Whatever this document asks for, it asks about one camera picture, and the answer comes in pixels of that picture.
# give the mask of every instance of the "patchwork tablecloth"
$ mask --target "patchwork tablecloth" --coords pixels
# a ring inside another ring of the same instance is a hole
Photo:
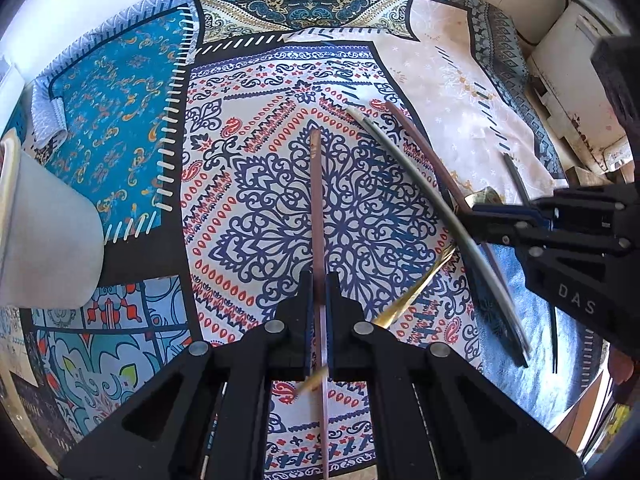
[[[20,313],[37,384],[21,397],[48,406],[33,423],[57,460],[192,340],[238,340],[295,292],[312,257],[311,128],[322,138],[326,266],[368,319],[450,243],[345,105],[369,114],[434,187],[385,100],[467,192],[492,186],[515,202],[502,152],[532,196],[563,179],[522,93],[513,24],[481,0],[145,0],[96,30],[100,41],[81,38],[37,82],[26,144],[95,203],[106,241],[87,305]],[[474,300],[456,255],[390,330],[446,341],[479,367],[491,356]],[[273,384],[264,466],[274,479],[321,472],[319,407],[293,402],[294,386]],[[366,385],[331,383],[329,397],[331,470],[369,465]],[[544,408],[564,411],[569,397]],[[527,409],[543,412],[540,402]]]

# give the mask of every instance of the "beige plastic bin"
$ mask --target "beige plastic bin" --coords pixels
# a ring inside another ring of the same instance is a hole
[[[0,140],[0,306],[80,308],[104,257],[94,205],[20,148]]]

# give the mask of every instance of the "silver screw head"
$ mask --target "silver screw head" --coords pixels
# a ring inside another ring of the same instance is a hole
[[[189,345],[189,353],[194,357],[204,355],[209,350],[209,343],[205,341],[194,341]]]
[[[279,334],[284,330],[284,323],[279,319],[272,319],[264,324],[264,329],[270,334]]]
[[[373,325],[368,321],[359,321],[353,325],[353,331],[356,334],[367,335],[373,332]]]
[[[429,350],[435,357],[448,357],[448,355],[451,353],[451,347],[448,344],[442,343],[440,341],[431,343],[431,345],[429,346]]]

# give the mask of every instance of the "teal fabric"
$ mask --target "teal fabric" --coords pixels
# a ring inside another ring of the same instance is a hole
[[[110,238],[122,222],[156,210],[156,165],[164,134],[166,92],[182,39],[180,11],[173,10],[93,49],[53,83],[62,97],[68,139],[47,169],[91,200]]]

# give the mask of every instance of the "white container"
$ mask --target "white container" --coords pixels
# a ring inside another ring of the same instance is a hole
[[[0,140],[0,306],[80,308],[104,257],[94,205],[20,149]]]

